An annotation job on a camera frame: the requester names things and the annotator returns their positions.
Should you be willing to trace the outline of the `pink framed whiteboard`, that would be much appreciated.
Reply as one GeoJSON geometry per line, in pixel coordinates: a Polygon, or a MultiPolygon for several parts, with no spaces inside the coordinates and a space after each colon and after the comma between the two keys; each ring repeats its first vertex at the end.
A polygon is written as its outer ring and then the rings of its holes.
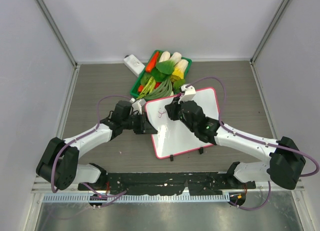
{"type": "MultiPolygon", "coordinates": [[[[148,101],[144,108],[151,125],[157,134],[151,136],[155,156],[158,159],[181,155],[187,152],[207,148],[211,143],[200,141],[180,120],[170,120],[165,106],[173,101],[173,96],[148,101]]],[[[212,87],[198,89],[193,100],[207,117],[218,119],[219,105],[216,91],[212,87]]]]}

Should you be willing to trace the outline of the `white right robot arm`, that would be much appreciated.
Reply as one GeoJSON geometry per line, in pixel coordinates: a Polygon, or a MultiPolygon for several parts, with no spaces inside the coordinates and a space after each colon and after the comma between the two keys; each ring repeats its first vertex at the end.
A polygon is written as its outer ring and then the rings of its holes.
{"type": "Polygon", "coordinates": [[[206,116],[193,100],[174,98],[165,105],[172,121],[182,122],[200,141],[238,150],[257,158],[258,162],[233,162],[226,175],[226,184],[233,189],[243,183],[272,181],[281,188],[294,190],[306,159],[295,142],[286,136],[280,140],[262,138],[237,130],[218,119],[206,116]]]}

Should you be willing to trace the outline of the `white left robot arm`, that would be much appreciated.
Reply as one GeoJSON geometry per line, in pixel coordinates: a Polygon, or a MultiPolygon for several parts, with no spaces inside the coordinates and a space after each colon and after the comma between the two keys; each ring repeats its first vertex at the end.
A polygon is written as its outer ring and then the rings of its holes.
{"type": "Polygon", "coordinates": [[[97,146],[110,142],[124,130],[136,135],[157,134],[147,114],[143,111],[144,99],[120,100],[113,111],[91,129],[76,136],[61,139],[52,138],[38,163],[36,174],[48,181],[56,193],[72,184],[81,190],[100,191],[107,186],[107,171],[97,164],[79,164],[79,159],[97,146]]]}

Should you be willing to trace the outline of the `green plastic vegetable tray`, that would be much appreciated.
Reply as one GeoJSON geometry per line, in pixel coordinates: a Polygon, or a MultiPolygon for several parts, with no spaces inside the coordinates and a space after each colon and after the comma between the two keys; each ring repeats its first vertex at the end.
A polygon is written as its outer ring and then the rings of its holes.
{"type": "MultiPolygon", "coordinates": [[[[139,95],[138,94],[138,87],[140,86],[142,78],[153,77],[156,81],[154,90],[165,80],[171,81],[171,74],[174,72],[175,65],[170,60],[159,62],[159,59],[164,51],[155,50],[154,53],[156,51],[159,51],[159,55],[158,55],[155,67],[152,69],[151,72],[146,72],[145,71],[146,66],[145,66],[144,70],[142,71],[142,73],[140,74],[140,76],[138,77],[137,81],[135,82],[134,86],[132,87],[132,89],[130,91],[130,94],[136,99],[138,99],[138,95],[139,95]]],[[[188,71],[190,69],[190,66],[192,64],[192,60],[189,58],[185,58],[185,57],[181,57],[181,60],[188,61],[188,66],[184,72],[184,79],[185,79],[188,74],[188,71]]]]}

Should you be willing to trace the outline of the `green toy long beans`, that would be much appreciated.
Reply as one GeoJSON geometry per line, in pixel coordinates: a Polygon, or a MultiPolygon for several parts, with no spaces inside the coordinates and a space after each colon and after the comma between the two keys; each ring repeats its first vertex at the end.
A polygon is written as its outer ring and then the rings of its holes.
{"type": "Polygon", "coordinates": [[[163,81],[155,90],[153,90],[150,94],[147,94],[143,99],[146,101],[157,100],[160,98],[165,98],[170,96],[173,91],[172,82],[167,79],[163,81]]]}

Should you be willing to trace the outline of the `light green toy celery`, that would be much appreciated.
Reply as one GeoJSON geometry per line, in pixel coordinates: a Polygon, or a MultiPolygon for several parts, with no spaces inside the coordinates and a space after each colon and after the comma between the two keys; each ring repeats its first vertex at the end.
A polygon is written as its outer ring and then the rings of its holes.
{"type": "Polygon", "coordinates": [[[137,89],[138,97],[137,99],[142,99],[146,95],[150,94],[156,86],[156,80],[151,76],[147,78],[142,78],[140,80],[140,86],[137,89]]]}

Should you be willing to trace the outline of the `round green toy leaf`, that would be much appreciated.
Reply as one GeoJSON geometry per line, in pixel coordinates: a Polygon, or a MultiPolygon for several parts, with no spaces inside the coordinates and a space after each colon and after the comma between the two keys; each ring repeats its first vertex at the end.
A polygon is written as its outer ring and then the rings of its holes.
{"type": "Polygon", "coordinates": [[[183,86],[184,84],[186,83],[186,80],[185,79],[179,79],[179,80],[176,80],[173,82],[173,92],[175,94],[179,93],[180,92],[180,88],[181,86],[183,86]]]}

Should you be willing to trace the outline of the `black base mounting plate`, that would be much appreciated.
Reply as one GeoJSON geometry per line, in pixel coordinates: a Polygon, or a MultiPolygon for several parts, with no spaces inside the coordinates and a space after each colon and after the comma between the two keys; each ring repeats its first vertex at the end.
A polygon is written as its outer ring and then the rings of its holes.
{"type": "Polygon", "coordinates": [[[89,186],[111,195],[126,191],[132,196],[178,196],[185,188],[191,196],[221,195],[223,190],[256,188],[254,181],[242,183],[228,173],[218,172],[108,173],[89,186]]]}

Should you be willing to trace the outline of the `white yellow toy cabbage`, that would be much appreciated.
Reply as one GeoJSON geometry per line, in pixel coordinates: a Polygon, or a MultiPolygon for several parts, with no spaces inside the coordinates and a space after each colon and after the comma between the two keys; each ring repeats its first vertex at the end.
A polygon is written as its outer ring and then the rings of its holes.
{"type": "Polygon", "coordinates": [[[181,59],[175,66],[174,71],[170,76],[171,82],[175,82],[184,79],[185,71],[188,67],[189,62],[185,59],[181,59]]]}

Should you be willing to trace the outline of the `orange toy carrot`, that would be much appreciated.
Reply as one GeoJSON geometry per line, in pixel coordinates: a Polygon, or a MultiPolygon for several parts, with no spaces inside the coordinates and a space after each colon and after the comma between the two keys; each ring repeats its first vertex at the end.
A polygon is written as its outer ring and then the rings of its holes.
{"type": "Polygon", "coordinates": [[[152,71],[152,69],[156,66],[156,62],[159,56],[159,51],[156,51],[153,56],[151,57],[151,59],[149,60],[148,64],[145,67],[145,71],[147,73],[150,73],[152,71]]]}

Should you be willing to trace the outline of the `white rectangular bottle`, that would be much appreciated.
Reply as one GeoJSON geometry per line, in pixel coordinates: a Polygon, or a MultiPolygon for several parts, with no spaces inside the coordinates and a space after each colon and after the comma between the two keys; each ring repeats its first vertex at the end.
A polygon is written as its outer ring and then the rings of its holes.
{"type": "Polygon", "coordinates": [[[145,69],[145,65],[133,54],[126,55],[123,62],[136,77],[139,77],[145,69]]]}

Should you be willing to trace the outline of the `white toy cabbage left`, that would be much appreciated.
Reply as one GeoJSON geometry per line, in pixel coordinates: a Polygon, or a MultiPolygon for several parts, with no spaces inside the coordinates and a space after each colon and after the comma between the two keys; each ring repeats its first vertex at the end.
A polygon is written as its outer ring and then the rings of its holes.
{"type": "Polygon", "coordinates": [[[168,60],[170,59],[170,57],[171,57],[170,52],[169,52],[169,51],[164,51],[164,52],[161,54],[158,62],[161,63],[161,62],[164,62],[164,61],[168,61],[168,60]]]}

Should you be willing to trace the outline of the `white toy cabbage middle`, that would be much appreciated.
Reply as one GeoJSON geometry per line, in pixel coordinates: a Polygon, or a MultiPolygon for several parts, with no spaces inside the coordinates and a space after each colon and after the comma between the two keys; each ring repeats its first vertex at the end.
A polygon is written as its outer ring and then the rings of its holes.
{"type": "Polygon", "coordinates": [[[175,66],[181,60],[181,58],[182,58],[182,55],[179,52],[174,52],[169,60],[175,66]]]}

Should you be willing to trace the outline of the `aluminium frame rail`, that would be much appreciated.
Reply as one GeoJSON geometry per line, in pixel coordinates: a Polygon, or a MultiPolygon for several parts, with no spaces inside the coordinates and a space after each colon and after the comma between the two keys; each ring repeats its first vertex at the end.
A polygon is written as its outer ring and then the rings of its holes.
{"type": "MultiPolygon", "coordinates": [[[[77,192],[78,191],[78,184],[72,183],[69,187],[64,190],[58,190],[58,192],[77,192]]],[[[51,184],[43,179],[40,176],[36,176],[32,189],[32,193],[52,193],[51,184]]]]}

